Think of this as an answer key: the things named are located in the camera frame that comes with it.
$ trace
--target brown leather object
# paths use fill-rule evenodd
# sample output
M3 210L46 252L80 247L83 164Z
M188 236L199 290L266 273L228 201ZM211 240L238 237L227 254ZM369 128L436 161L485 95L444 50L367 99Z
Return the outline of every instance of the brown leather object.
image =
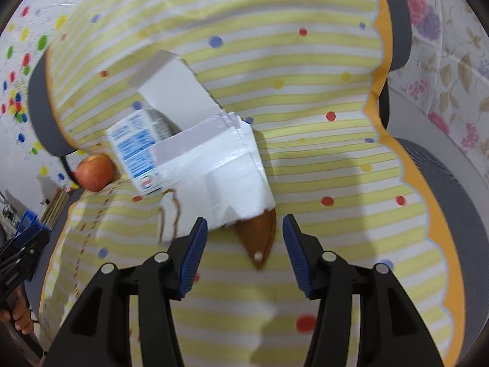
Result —
M276 228L275 208L265 211L259 217L234 224L234 229L257 270L263 269L270 255Z

